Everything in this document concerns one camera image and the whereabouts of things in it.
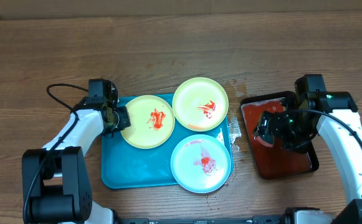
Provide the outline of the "red-stained sponge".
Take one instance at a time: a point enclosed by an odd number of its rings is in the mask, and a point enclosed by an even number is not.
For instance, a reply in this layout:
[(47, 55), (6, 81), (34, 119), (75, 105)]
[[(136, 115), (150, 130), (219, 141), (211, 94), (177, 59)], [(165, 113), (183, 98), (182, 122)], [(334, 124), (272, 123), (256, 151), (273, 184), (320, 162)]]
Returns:
[(274, 146), (274, 137), (271, 134), (254, 134), (254, 139), (265, 147)]

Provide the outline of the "yellow plate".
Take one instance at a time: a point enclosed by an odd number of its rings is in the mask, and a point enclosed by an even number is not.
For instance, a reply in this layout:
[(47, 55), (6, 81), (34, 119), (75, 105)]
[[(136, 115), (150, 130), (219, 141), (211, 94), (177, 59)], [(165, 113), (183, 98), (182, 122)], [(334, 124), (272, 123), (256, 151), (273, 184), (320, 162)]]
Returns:
[(140, 149), (162, 145), (175, 127), (172, 107), (154, 95), (138, 96), (126, 104), (130, 126), (121, 131), (124, 140)]

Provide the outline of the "yellow-green plate top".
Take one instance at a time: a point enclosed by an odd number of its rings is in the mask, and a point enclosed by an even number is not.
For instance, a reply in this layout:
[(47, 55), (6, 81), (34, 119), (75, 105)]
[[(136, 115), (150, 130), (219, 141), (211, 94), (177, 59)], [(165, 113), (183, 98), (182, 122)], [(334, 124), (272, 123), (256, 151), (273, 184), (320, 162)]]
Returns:
[(229, 109), (225, 89), (206, 77), (191, 78), (175, 91), (172, 100), (175, 118), (192, 131), (209, 131), (220, 125)]

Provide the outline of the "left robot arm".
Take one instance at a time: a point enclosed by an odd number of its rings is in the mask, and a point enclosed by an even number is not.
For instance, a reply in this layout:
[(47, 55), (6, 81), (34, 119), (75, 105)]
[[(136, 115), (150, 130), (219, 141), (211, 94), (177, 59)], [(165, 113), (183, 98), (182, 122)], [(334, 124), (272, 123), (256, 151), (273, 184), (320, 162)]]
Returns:
[(70, 118), (53, 140), (22, 155), (24, 223), (121, 223), (117, 212), (93, 201), (85, 155), (98, 136), (130, 127), (110, 80), (91, 79), (87, 96), (69, 106)]

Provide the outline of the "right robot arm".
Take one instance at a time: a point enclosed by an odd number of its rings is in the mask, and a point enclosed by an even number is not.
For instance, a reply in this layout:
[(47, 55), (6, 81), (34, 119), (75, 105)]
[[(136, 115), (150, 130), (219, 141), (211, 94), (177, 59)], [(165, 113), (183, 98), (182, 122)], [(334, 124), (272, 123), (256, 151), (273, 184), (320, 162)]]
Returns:
[(297, 150), (319, 135), (331, 151), (345, 189), (347, 206), (335, 218), (319, 210), (291, 212), (287, 223), (362, 223), (362, 125), (358, 107), (347, 91), (327, 91), (320, 74), (295, 81), (295, 94), (284, 98), (282, 112), (264, 111), (254, 129), (261, 144), (281, 139)]

